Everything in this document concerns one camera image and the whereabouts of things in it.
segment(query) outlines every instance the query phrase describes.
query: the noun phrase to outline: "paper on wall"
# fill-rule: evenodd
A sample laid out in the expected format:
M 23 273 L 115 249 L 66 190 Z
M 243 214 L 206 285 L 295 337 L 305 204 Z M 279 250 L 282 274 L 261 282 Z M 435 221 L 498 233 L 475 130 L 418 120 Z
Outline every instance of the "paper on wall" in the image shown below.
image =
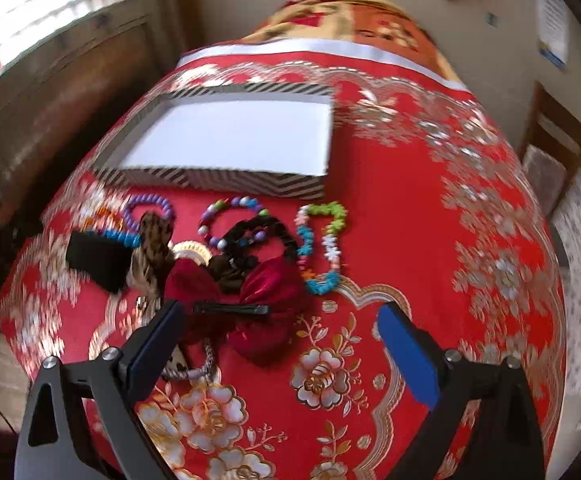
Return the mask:
M 568 58 L 568 7 L 563 0 L 537 0 L 539 52 L 559 68 Z

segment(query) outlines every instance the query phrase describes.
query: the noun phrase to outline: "chair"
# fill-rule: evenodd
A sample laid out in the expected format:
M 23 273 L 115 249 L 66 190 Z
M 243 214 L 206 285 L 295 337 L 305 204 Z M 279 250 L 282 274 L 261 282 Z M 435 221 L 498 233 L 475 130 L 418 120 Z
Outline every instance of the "chair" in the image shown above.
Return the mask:
M 549 218 L 581 167 L 581 123 L 539 82 L 519 160 Z

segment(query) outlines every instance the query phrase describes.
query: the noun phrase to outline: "floral tablecloth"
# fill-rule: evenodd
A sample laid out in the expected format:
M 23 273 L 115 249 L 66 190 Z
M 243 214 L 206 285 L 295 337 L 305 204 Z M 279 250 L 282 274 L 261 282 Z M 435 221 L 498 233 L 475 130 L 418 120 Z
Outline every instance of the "floral tablecloth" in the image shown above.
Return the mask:
M 297 319 L 280 363 L 258 368 L 220 347 L 213 377 L 158 381 L 136 408 L 146 431 L 180 479 L 385 478 L 426 415 L 377 332 L 378 307 L 397 301 L 444 348 L 479 362 L 522 360 L 548 458 L 563 394 L 563 306 L 544 219 L 511 147 L 459 82 L 371 46 L 342 53 L 337 41 L 297 41 L 185 58 L 82 161 L 0 294 L 0 324 L 17 358 L 34 377 L 50 354 L 94 358 L 138 326 L 136 291 L 104 293 L 66 268 L 65 252 L 84 216 L 123 205 L 129 190 L 105 189 L 89 164 L 148 101 L 188 85 L 323 83 L 336 89 L 325 199 L 349 209 L 340 238 L 345 278 Z M 196 239 L 200 213 L 226 197 L 155 191 L 176 209 L 175 242 Z M 258 198 L 289 226 L 302 205 Z M 228 212 L 214 229 L 238 218 Z M 271 244 L 261 256 L 279 251 Z M 189 359 L 201 363 L 202 350 L 190 348 Z M 466 410 L 442 478 L 461 457 L 476 407 Z M 101 454 L 113 460 L 91 401 L 87 412 Z

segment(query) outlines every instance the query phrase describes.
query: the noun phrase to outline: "white stripe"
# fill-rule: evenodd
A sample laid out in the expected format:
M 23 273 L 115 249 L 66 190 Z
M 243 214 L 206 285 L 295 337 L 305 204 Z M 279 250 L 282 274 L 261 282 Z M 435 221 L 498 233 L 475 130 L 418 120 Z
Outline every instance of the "white stripe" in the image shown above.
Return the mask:
M 322 40 L 319 38 L 285 38 L 283 40 L 270 41 L 269 43 L 242 45 L 216 45 L 209 46 L 203 50 L 193 52 L 184 56 L 177 63 L 177 68 L 197 59 L 204 59 L 212 56 L 230 56 L 243 54 L 286 54 L 289 52 L 316 52 L 318 54 L 333 54 L 334 56 L 350 57 L 352 59 L 365 59 L 377 61 L 389 65 L 402 66 L 415 72 L 419 72 L 430 79 L 435 80 L 440 85 L 452 90 L 465 90 L 463 83 L 458 81 L 448 81 L 439 74 L 434 73 L 429 68 L 423 67 L 410 59 L 381 50 L 376 46 L 352 43 L 342 40 Z

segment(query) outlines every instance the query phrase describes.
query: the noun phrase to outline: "brown wooden frame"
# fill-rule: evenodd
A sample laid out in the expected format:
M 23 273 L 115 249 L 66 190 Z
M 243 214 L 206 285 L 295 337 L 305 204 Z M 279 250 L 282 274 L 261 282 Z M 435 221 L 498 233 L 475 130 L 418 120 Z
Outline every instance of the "brown wooden frame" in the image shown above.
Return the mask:
M 547 132 L 539 123 L 541 115 L 563 130 L 579 147 L 579 153 L 573 152 L 573 150 Z M 535 82 L 535 92 L 526 125 L 526 133 L 519 149 L 519 160 L 524 160 L 528 146 L 531 144 L 554 157 L 566 168 L 566 179 L 555 205 L 547 215 L 550 216 L 561 202 L 571 181 L 581 167 L 581 123 L 554 97 L 546 92 L 539 81 Z

